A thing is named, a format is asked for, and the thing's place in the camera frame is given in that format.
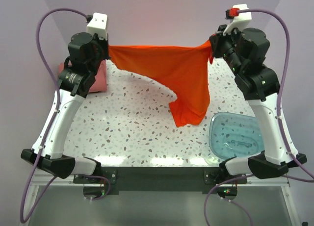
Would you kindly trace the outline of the orange t shirt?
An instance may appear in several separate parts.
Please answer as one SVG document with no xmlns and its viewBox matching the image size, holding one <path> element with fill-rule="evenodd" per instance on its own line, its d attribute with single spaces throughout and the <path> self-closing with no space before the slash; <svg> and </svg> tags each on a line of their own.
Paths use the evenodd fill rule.
<svg viewBox="0 0 314 226">
<path fill-rule="evenodd" d="M 153 79 L 176 94 L 169 108 L 177 127 L 204 119 L 210 103 L 210 41 L 197 47 L 110 45 L 109 55 L 118 69 Z"/>
</svg>

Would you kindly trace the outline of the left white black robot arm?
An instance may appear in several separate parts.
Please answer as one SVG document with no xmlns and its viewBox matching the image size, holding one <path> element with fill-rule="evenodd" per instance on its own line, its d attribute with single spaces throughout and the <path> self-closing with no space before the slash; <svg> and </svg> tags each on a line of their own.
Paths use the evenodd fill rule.
<svg viewBox="0 0 314 226">
<path fill-rule="evenodd" d="M 21 159 L 62 179 L 84 175 L 96 183 L 102 177 L 100 162 L 66 156 L 63 152 L 73 118 L 95 83 L 101 63 L 109 59 L 108 40 L 96 33 L 77 33 L 72 36 L 68 51 L 43 130 L 32 148 L 22 150 Z"/>
</svg>

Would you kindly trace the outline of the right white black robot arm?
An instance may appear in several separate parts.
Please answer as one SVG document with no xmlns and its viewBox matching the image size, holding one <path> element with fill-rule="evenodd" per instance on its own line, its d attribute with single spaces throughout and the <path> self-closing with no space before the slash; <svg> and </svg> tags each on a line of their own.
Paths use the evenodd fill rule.
<svg viewBox="0 0 314 226">
<path fill-rule="evenodd" d="M 257 28 L 233 28 L 224 33 L 220 25 L 209 37 L 213 58 L 223 58 L 235 76 L 235 83 L 257 118 L 264 150 L 259 154 L 232 157 L 219 165 L 219 179 L 230 183 L 236 176 L 253 174 L 259 179 L 281 177 L 290 168 L 307 162 L 288 134 L 281 104 L 277 74 L 264 65 L 270 42 Z"/>
</svg>

